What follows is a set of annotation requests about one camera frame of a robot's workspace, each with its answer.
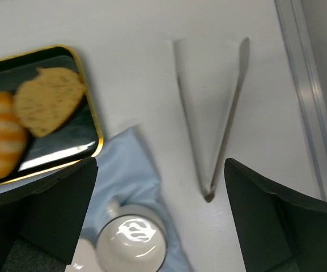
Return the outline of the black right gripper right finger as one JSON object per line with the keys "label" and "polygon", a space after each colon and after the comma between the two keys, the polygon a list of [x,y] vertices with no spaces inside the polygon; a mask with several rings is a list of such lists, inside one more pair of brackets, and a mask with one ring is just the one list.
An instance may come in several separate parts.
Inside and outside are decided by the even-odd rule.
{"label": "black right gripper right finger", "polygon": [[327,271],[327,202],[235,159],[224,178],[246,271]]}

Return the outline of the metal kitchen tongs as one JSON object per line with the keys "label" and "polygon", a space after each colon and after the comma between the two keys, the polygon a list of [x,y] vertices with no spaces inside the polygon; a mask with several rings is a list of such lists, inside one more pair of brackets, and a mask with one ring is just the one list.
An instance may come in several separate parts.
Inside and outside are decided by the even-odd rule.
{"label": "metal kitchen tongs", "polygon": [[250,38],[248,38],[248,37],[243,38],[242,41],[240,42],[240,45],[238,48],[238,76],[237,76],[235,91],[233,92],[231,105],[230,105],[229,111],[227,113],[226,122],[224,124],[223,135],[220,140],[220,145],[219,145],[218,153],[216,156],[214,169],[210,176],[210,184],[208,186],[205,185],[205,181],[203,179],[203,175],[200,170],[199,152],[195,146],[193,130],[191,128],[190,121],[189,121],[188,108],[187,108],[187,104],[185,101],[184,88],[182,86],[182,80],[181,80],[181,69],[180,69],[180,65],[179,65],[179,62],[180,62],[179,43],[180,43],[180,40],[172,41],[176,82],[177,82],[177,87],[178,87],[178,91],[179,91],[179,97],[180,97],[182,110],[184,113],[186,129],[187,129],[187,133],[189,136],[190,148],[191,148],[191,152],[192,152],[192,158],[193,158],[193,163],[194,163],[194,169],[196,172],[198,187],[199,187],[202,197],[204,198],[206,203],[210,203],[215,198],[216,188],[218,186],[219,179],[220,179],[221,172],[222,172],[222,163],[223,163],[223,159],[224,159],[224,153],[226,151],[228,139],[229,139],[230,132],[231,132],[231,127],[233,124],[233,120],[235,118],[237,103],[239,101],[240,92],[244,85],[244,81],[245,81],[245,78],[246,78],[246,75],[248,72],[248,68],[249,68]]}

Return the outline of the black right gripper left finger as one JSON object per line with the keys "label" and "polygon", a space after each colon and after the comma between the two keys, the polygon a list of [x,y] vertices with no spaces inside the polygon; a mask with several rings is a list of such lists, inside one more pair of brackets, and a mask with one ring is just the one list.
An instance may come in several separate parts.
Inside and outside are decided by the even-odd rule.
{"label": "black right gripper left finger", "polygon": [[64,271],[71,264],[97,170],[89,157],[0,194],[0,271]]}

